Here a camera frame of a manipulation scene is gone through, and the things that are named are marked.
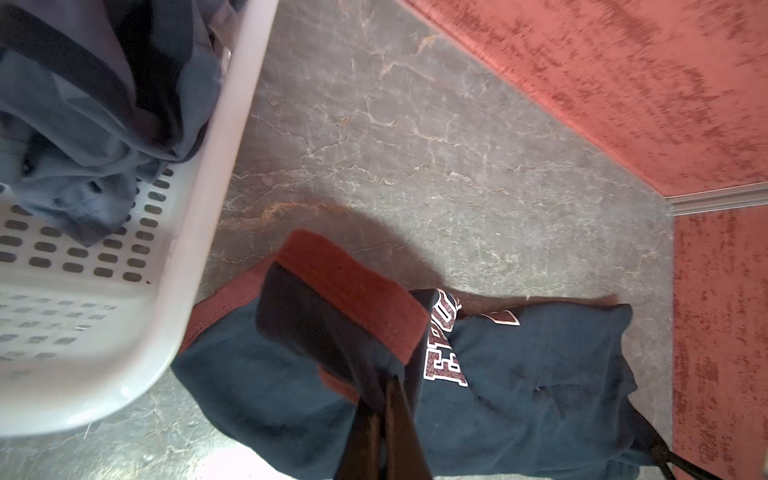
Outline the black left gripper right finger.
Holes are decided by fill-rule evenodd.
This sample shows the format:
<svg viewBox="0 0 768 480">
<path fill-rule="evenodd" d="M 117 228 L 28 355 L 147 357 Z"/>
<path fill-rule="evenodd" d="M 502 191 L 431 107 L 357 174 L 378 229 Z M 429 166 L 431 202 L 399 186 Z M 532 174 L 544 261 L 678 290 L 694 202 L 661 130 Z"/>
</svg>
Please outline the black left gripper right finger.
<svg viewBox="0 0 768 480">
<path fill-rule="evenodd" d="M 431 480 L 432 474 L 415 431 L 404 389 L 398 378 L 389 380 L 384 414 L 387 480 Z"/>
</svg>

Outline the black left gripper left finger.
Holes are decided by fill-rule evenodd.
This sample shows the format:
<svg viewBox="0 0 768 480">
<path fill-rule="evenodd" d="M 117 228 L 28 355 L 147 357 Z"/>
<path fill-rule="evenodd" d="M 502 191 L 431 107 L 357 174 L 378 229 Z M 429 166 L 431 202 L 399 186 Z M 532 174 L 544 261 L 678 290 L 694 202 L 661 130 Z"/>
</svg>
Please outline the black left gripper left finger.
<svg viewBox="0 0 768 480">
<path fill-rule="evenodd" d="M 381 420 L 360 402 L 349 431 L 335 480 L 378 480 L 381 471 Z"/>
</svg>

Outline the navy tank top red trim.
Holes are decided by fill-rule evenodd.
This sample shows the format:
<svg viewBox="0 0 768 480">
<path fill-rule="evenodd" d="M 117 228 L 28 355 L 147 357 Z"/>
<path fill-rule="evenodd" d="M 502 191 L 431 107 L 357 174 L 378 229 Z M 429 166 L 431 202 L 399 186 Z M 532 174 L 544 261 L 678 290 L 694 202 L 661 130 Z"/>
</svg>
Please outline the navy tank top red trim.
<svg viewBox="0 0 768 480">
<path fill-rule="evenodd" d="M 211 424 L 297 479 L 329 479 L 359 403 L 397 379 L 436 476 L 635 479 L 629 305 L 539 303 L 466 315 L 315 233 L 198 304 L 171 368 Z"/>
</svg>

